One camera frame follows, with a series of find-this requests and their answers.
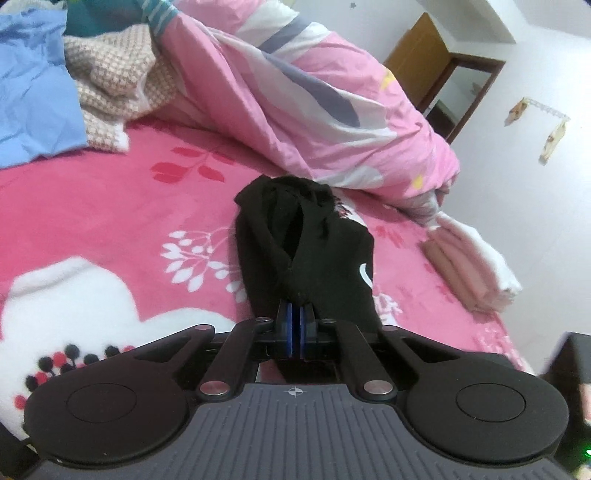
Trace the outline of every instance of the gray ribbed platform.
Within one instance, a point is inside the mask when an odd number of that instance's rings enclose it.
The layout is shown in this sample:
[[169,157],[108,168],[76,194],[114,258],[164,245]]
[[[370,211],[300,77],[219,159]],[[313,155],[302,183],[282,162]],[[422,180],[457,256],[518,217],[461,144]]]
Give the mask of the gray ribbed platform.
[[485,469],[424,447],[395,410],[344,385],[247,385],[198,409],[171,445],[134,465],[77,471],[46,462],[30,480],[562,480],[549,460]]

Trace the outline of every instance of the crosshair symbol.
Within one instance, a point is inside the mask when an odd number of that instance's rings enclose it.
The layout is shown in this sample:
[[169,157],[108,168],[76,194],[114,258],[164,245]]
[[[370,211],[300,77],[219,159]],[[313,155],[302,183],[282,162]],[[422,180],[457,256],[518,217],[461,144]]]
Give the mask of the crosshair symbol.
[[302,395],[302,393],[306,393],[305,391],[303,391],[301,388],[298,388],[298,387],[290,388],[289,390],[286,390],[286,392],[288,392],[289,395],[292,395],[294,397],[297,397],[298,395]]

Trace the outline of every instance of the gray stripe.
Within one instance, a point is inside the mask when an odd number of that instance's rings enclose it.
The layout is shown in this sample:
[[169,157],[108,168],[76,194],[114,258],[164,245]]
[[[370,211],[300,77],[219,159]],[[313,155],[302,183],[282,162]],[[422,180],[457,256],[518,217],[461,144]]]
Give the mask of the gray stripe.
[[266,53],[276,52],[283,45],[296,38],[310,24],[311,22],[302,18],[301,15],[298,15],[271,38],[267,38],[267,40],[261,44],[259,49]]
[[359,116],[351,102],[346,98],[343,98],[340,93],[328,83],[309,75],[273,55],[266,53],[264,55],[269,62],[283,72],[283,75],[308,91],[308,93],[314,97],[314,100],[318,102],[318,105],[326,110],[332,118],[349,127],[359,128],[361,126]]

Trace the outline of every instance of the metal rivet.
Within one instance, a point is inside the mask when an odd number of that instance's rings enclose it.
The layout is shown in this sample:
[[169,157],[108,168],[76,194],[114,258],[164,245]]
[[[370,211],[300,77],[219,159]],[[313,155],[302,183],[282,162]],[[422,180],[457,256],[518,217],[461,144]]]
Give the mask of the metal rivet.
[[363,389],[372,395],[388,395],[394,387],[385,380],[370,380],[363,386]]
[[205,382],[201,385],[199,390],[201,390],[201,393],[210,397],[217,397],[228,393],[230,391],[230,385],[219,380],[211,380],[211,382]]

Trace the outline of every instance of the black circular pad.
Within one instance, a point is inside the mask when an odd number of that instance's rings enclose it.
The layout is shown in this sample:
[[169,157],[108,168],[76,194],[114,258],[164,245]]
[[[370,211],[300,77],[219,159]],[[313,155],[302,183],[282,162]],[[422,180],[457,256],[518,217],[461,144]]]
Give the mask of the black circular pad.
[[68,399],[68,411],[77,419],[90,423],[119,420],[130,413],[138,396],[133,390],[114,383],[82,387]]
[[37,449],[64,463],[112,465],[149,453],[180,430],[189,408],[170,374],[152,362],[104,367],[69,372],[33,392],[25,427]]
[[426,365],[406,411],[434,447],[488,465],[552,453],[569,416],[560,393],[545,381],[468,357]]
[[496,383],[470,385],[457,394],[457,406],[469,417],[483,421],[508,421],[525,410],[517,390]]

